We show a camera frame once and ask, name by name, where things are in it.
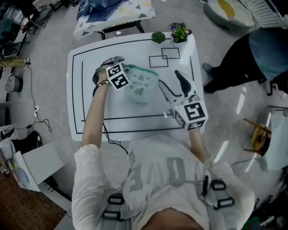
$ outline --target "plastic bag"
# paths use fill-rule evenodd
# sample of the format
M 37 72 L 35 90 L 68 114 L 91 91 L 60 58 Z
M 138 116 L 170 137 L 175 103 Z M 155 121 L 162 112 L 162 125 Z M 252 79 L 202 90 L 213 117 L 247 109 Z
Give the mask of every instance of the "plastic bag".
M 126 96 L 136 104 L 148 103 L 158 84 L 158 74 L 134 65 L 128 65 L 128 68 L 131 84 L 126 87 Z

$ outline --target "wristband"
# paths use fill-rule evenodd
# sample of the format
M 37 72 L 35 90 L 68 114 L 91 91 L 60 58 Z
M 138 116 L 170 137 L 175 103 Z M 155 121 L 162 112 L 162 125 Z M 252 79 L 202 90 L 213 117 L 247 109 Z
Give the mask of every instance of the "wristband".
M 93 90 L 93 97 L 94 97 L 94 94 L 96 92 L 96 89 L 98 89 L 100 86 L 104 85 L 104 84 L 109 84 L 110 82 L 108 80 L 104 80 L 104 81 L 101 81 L 98 85 L 96 85 L 95 89 Z

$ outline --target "shoe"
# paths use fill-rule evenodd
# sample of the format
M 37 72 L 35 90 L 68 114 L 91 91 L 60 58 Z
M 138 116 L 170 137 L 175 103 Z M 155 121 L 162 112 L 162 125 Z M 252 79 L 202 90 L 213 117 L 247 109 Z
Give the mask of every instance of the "shoe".
M 217 91 L 216 89 L 213 88 L 213 85 L 211 85 L 210 82 L 203 87 L 203 90 L 206 93 L 214 93 L 215 91 Z
M 202 68 L 203 68 L 203 70 L 204 70 L 207 74 L 209 74 L 211 77 L 213 77 L 213 74 L 212 74 L 212 66 L 211 66 L 210 64 L 204 62 L 204 63 L 202 64 Z

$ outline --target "floor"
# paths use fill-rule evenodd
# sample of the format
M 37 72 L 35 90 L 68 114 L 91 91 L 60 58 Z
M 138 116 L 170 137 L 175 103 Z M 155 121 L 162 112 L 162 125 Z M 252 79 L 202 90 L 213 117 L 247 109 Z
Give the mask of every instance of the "floor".
M 168 24 L 184 21 L 196 39 L 200 63 L 208 62 L 213 66 L 220 64 L 230 46 L 241 35 L 227 31 L 211 20 L 204 12 L 203 5 L 198 0 L 152 0 L 156 11 L 156 18 L 143 20 L 142 26 L 146 32 L 168 31 Z M 68 133 L 68 111 L 66 95 L 66 72 L 68 52 L 77 47 L 101 40 L 101 35 L 95 33 L 77 41 L 73 37 L 76 25 L 78 8 L 62 7 L 53 13 L 47 26 L 38 30 L 35 35 L 29 37 L 31 43 L 24 47 L 21 55 L 31 58 L 31 69 L 33 77 L 33 96 L 40 111 L 47 111 L 39 115 L 40 119 L 49 119 L 52 132 L 48 131 L 44 124 L 35 124 L 34 129 L 41 134 L 43 143 L 52 142 L 65 167 L 57 171 L 54 178 L 60 189 L 68 195 L 72 195 L 74 172 L 76 164 L 73 154 L 78 150 L 80 143 L 75 143 Z M 136 28 L 122 30 L 122 35 L 139 33 Z M 107 38 L 112 38 L 116 33 L 110 33 Z M 9 69 L 1 79 L 3 85 Z M 31 98 L 31 78 L 29 69 L 16 68 L 16 73 L 23 78 L 24 87 L 21 93 L 11 93 L 9 100 L 13 102 L 10 110 L 12 123 L 18 128 L 26 127 L 34 121 L 34 109 Z M 202 72 L 204 84 L 209 77 Z M 236 113 L 240 94 L 245 96 L 244 105 L 239 114 Z M 262 119 L 263 111 L 268 105 L 288 106 L 287 100 L 283 99 L 281 93 L 275 93 L 267 97 L 264 85 L 257 82 L 229 88 L 214 94 L 205 95 L 205 102 L 209 113 L 206 131 L 203 138 L 209 154 L 214 159 L 220 151 L 223 143 L 227 145 L 220 161 L 229 164 L 250 159 L 253 154 L 244 152 L 244 147 L 250 146 L 252 126 L 246 124 L 243 118 L 254 121 Z M 26 130 L 19 130 L 25 137 Z M 121 149 L 104 143 L 102 145 L 104 164 L 119 165 L 125 154 Z M 255 192 L 256 197 L 263 200 L 267 195 L 277 190 L 277 184 L 281 171 L 262 172 L 256 162 L 249 166 L 249 162 L 233 166 L 235 174 L 249 185 Z M 123 180 L 123 173 L 107 172 L 117 185 Z

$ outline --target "wire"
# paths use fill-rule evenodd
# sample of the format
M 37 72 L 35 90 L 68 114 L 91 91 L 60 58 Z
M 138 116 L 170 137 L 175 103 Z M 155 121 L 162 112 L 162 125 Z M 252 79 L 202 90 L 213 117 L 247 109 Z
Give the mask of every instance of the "wire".
M 249 160 L 241 160 L 241 161 L 238 161 L 238 162 L 236 162 L 236 163 L 230 165 L 230 167 L 233 167 L 233 166 L 236 165 L 236 164 L 244 163 L 244 162 L 248 162 L 248 161 L 250 161 L 250 160 L 254 160 L 254 159 L 257 159 L 257 158 L 251 158 L 251 159 L 249 159 Z
M 0 64 L 5 68 L 4 70 L 2 70 L 2 72 L 5 72 L 6 66 L 1 61 L 0 61 Z
M 38 119 L 38 121 L 34 121 L 33 122 L 33 125 L 35 124 L 35 123 L 45 123 L 45 125 L 48 127 L 48 130 L 49 130 L 49 132 L 51 133 L 52 132 L 52 128 L 50 127 L 50 122 L 49 122 L 49 120 L 46 118 L 46 119 L 44 119 L 44 120 L 40 120 L 39 119 L 39 117 L 38 117 L 38 115 L 37 115 L 37 119 Z
M 106 138 L 108 139 L 108 143 L 118 145 L 118 146 L 121 147 L 121 148 L 126 152 L 126 154 L 128 155 L 128 151 L 126 150 L 126 148 L 124 148 L 124 147 L 122 146 L 121 142 L 115 141 L 115 140 L 111 140 L 111 139 L 109 138 L 109 133 L 108 133 L 108 130 L 106 129 L 106 126 L 105 126 L 104 122 L 103 122 L 103 126 L 104 126 L 104 134 L 105 134 Z
M 62 119 L 60 118 L 59 114 L 58 114 L 56 111 L 54 111 L 54 110 L 45 110 L 45 111 L 43 111 L 43 112 L 37 112 L 37 113 L 38 113 L 38 114 L 39 114 L 39 113 L 45 113 L 45 112 L 48 112 L 48 111 L 52 111 L 52 112 L 54 112 L 54 113 L 57 114 L 57 116 L 58 116 L 59 120 L 61 121 L 63 127 L 65 128 L 66 132 L 71 136 L 71 133 L 68 131 L 68 129 L 66 129 L 66 127 L 65 127 Z
M 8 159 L 6 162 L 5 162 L 5 165 L 9 164 L 10 160 L 13 158 L 13 148 L 12 148 L 12 142 L 10 140 L 10 138 L 8 138 L 9 141 L 10 141 L 10 145 L 11 145 L 11 152 L 12 152 L 12 157 L 10 159 Z
M 34 97 L 33 97 L 33 90 L 32 90 L 32 84 L 33 84 L 33 80 L 32 80 L 32 69 L 30 67 L 27 67 L 27 69 L 30 69 L 30 73 L 31 73 L 31 97 L 32 97 L 32 100 L 33 100 L 33 107 L 34 109 L 36 108 L 36 103 L 35 103 L 35 100 L 34 100 Z

